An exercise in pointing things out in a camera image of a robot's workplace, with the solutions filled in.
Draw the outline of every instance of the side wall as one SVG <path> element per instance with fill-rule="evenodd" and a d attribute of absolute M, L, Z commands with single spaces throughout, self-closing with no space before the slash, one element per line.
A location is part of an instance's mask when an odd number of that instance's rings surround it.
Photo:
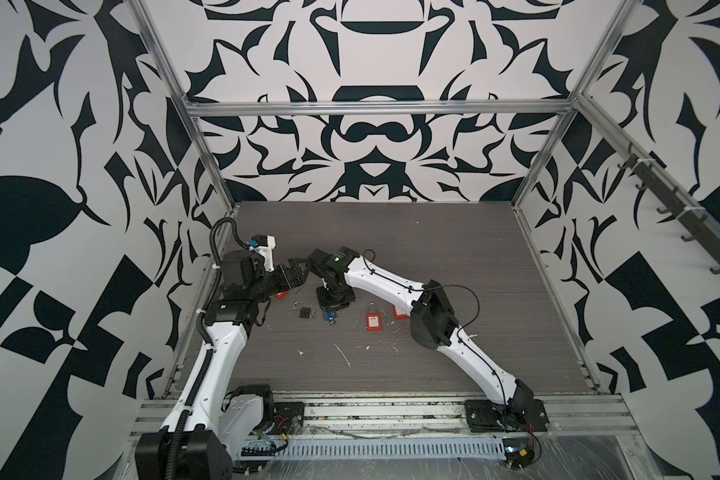
<path fill-rule="evenodd" d="M 0 0 L 0 478 L 111 478 L 223 206 L 118 0 Z"/>
<path fill-rule="evenodd" d="M 618 0 L 145 0 L 190 101 L 566 98 Z M 235 200 L 510 200 L 553 114 L 206 118 Z"/>
<path fill-rule="evenodd" d="M 720 221 L 720 0 L 646 0 L 595 101 Z M 579 115 L 522 212 L 605 388 L 666 472 L 720 475 L 720 275 Z"/>

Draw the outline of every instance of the red padlock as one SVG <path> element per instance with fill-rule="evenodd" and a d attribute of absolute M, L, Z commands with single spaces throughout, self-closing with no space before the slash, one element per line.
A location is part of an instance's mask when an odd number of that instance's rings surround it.
<path fill-rule="evenodd" d="M 378 307 L 375 303 L 369 303 L 365 307 L 365 319 L 368 321 L 368 331 L 376 332 L 382 329 L 382 316 L 378 314 Z"/>
<path fill-rule="evenodd" d="M 408 315 L 405 315 L 405 310 L 403 310 L 397 305 L 392 306 L 392 312 L 394 313 L 395 320 L 403 320 L 408 318 Z"/>

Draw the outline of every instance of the patterned wallpaper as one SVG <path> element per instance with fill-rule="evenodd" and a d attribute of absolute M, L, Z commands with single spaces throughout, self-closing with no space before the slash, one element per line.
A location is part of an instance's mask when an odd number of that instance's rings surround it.
<path fill-rule="evenodd" d="M 566 98 L 617 0 L 147 0 L 196 102 Z M 206 118 L 236 200 L 510 200 L 553 114 Z"/>
<path fill-rule="evenodd" d="M 0 1 L 0 478 L 111 478 L 222 214 L 124 4 Z"/>
<path fill-rule="evenodd" d="M 720 222 L 720 0 L 646 0 L 593 87 Z M 581 116 L 523 204 L 605 387 L 668 475 L 720 478 L 720 275 Z"/>

